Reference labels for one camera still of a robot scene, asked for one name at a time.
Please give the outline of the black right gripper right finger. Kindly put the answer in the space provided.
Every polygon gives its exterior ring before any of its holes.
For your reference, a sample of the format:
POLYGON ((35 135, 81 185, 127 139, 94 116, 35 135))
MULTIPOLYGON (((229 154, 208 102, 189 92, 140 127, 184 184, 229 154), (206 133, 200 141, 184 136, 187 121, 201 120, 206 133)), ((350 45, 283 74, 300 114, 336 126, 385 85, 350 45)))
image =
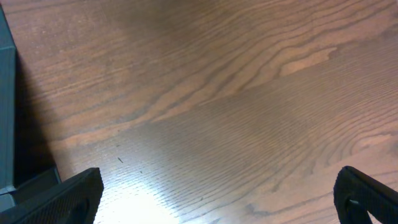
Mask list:
POLYGON ((397 223, 397 192, 354 167, 339 171, 333 201, 341 224, 397 223))

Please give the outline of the dark green open box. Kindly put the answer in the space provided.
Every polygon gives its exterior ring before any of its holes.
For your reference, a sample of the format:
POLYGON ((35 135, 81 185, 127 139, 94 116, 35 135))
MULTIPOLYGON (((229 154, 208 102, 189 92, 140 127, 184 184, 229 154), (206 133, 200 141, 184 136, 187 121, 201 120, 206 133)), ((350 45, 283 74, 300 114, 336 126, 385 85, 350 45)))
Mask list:
POLYGON ((45 137, 27 105, 25 71, 1 14, 1 211, 60 183, 45 137))

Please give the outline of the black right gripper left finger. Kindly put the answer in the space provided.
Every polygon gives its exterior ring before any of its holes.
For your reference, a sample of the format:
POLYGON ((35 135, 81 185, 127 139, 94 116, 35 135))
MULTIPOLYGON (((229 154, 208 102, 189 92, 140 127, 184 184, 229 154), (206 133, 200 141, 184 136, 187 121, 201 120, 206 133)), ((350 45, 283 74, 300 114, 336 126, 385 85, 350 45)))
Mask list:
POLYGON ((1 212, 1 223, 91 224, 98 211, 103 190, 100 169, 92 167, 1 212))

